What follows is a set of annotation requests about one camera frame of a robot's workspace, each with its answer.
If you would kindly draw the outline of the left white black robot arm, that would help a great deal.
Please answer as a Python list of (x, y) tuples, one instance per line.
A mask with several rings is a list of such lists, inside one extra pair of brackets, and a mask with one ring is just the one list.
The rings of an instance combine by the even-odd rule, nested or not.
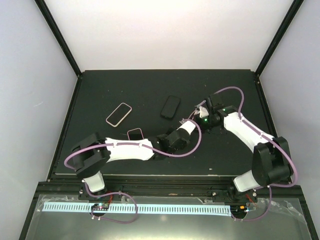
[[(198, 130), (198, 142), (195, 147), (182, 154), (177, 151), (184, 149), (190, 142), (192, 132)], [(89, 189), (89, 193), (97, 200), (103, 199), (108, 192), (101, 169), (110, 162), (122, 160), (149, 161), (161, 157), (183, 158), (199, 147), (202, 139), (200, 127), (193, 120), (186, 120), (179, 128), (169, 134), (141, 140), (118, 140), (106, 138), (88, 146), (79, 145), (72, 150), (64, 164), (73, 169)]]

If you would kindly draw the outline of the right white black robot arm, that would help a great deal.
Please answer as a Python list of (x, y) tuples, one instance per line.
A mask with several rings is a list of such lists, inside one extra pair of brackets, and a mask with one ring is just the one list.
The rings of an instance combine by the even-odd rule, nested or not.
[(252, 152), (251, 169), (235, 177), (227, 189), (230, 200), (238, 202), (251, 190), (277, 185), (294, 175), (288, 141), (265, 133), (235, 106), (224, 106), (218, 95), (196, 105), (193, 119), (203, 131), (222, 127), (231, 132)]

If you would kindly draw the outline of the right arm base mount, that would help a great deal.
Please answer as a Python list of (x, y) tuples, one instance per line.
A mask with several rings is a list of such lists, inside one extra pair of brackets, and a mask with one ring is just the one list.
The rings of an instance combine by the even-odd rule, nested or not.
[(216, 202), (240, 204), (250, 201), (256, 203), (258, 201), (252, 190), (240, 192), (234, 186), (228, 186), (224, 189), (212, 189), (210, 195)]

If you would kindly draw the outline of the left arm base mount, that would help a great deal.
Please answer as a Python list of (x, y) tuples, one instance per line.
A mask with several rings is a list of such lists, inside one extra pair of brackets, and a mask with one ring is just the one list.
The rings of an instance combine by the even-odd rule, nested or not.
[[(101, 196), (101, 195), (105, 195), (105, 194), (109, 194), (109, 193), (113, 193), (113, 194), (108, 195), (108, 196)], [(78, 196), (78, 199), (79, 200), (88, 200), (88, 201), (102, 201), (102, 202), (120, 201), (122, 199), (122, 197), (125, 197), (121, 193), (122, 193), (121, 190), (114, 188), (114, 187), (109, 187), (109, 188), (104, 188), (102, 190), (99, 190), (97, 192), (91, 192), (92, 195), (100, 196), (100, 197), (93, 197), (88, 194), (84, 184), (81, 184), (76, 189), (76, 194)]]

